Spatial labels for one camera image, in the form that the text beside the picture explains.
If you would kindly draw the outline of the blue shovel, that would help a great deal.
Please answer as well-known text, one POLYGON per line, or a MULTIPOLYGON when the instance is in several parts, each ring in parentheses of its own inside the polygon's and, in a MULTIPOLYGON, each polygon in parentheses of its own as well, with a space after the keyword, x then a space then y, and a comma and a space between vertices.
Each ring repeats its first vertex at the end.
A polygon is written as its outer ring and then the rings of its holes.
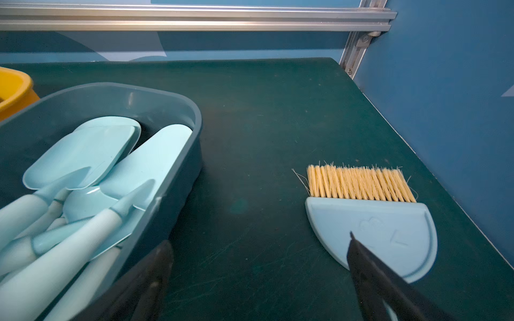
POLYGON ((140 209, 131 210, 128 220, 109 235, 95 251, 87 267, 48 313, 46 320, 70 320, 89 305, 118 258, 122 248, 121 243, 132 234, 144 214, 145 212, 140 209))
POLYGON ((90 217, 116 202, 116 199, 102 193, 99 187, 71 192, 63 204, 62 215, 47 230, 41 234, 14 239, 1 250, 1 275, 34 262, 78 231, 90 217))
POLYGON ((53 202, 48 208, 48 211, 42 215, 37 221, 31 224, 28 228, 18 234, 15 239, 22 238, 28 235, 41 234, 54 222, 55 219, 62 215, 63 204, 71 193, 70 190, 61 190, 54 198, 53 202))
POLYGON ((35 320, 128 219, 132 208, 150 205, 192 133, 183 124, 164 127, 116 164, 100 183, 102 193, 116 203, 1 286, 1 319, 35 320))
POLYGON ((132 152, 132 150, 135 148, 135 145, 141 137, 141 125, 136 120, 122 116, 103 116, 82 123, 75 129, 75 131, 81 131, 83 129, 92 127, 112 126, 132 126, 135 129, 135 132, 132 134, 131 138, 128 140, 126 147, 124 148, 124 151, 120 154, 119 160, 121 161, 132 152))

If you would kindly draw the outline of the blue shovel sideways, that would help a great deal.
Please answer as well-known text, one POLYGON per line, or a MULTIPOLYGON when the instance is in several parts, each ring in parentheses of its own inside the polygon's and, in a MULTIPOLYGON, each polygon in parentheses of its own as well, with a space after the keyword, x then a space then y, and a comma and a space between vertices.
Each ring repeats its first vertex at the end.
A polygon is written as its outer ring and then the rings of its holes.
POLYGON ((22 177, 33 193, 1 208, 1 248, 47 213, 61 190, 85 189, 106 175, 134 133, 131 125, 90 127, 50 147, 22 177))

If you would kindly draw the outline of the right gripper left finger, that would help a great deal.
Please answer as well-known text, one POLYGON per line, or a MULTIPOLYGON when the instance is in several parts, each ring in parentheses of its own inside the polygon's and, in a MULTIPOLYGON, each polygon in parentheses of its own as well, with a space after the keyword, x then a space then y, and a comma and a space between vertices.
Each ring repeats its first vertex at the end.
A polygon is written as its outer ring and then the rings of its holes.
POLYGON ((158 320, 173 262, 164 240, 73 320, 158 320))

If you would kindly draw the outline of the yellow storage box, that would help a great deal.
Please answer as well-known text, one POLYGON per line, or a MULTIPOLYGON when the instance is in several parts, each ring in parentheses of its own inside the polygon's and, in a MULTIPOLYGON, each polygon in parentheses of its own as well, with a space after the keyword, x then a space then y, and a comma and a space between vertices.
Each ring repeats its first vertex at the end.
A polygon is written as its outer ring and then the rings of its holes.
POLYGON ((33 90, 32 78, 21 71, 1 67, 1 121, 8 119, 40 97, 33 90))

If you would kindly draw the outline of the blue-grey storage box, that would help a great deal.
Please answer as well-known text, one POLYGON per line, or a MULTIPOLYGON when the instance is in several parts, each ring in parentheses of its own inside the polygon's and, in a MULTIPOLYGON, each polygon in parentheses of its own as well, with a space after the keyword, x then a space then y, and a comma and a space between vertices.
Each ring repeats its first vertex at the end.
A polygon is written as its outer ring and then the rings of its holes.
POLYGON ((97 290, 102 294, 149 252, 166 240, 202 168, 199 135, 202 115, 185 96, 116 83, 93 83, 55 92, 1 124, 1 204, 25 193, 23 173, 54 143, 82 123, 101 116, 136 120, 141 156, 107 194, 120 197, 156 176, 150 198, 138 208, 138 222, 124 239, 116 261, 97 290))

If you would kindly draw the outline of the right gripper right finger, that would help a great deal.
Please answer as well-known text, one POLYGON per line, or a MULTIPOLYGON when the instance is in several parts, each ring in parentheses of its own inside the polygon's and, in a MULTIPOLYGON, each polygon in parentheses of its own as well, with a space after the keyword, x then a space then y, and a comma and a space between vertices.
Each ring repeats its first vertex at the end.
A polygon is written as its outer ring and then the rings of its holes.
POLYGON ((391 320, 387 307, 400 320, 455 319, 350 236, 347 261, 364 320, 391 320))

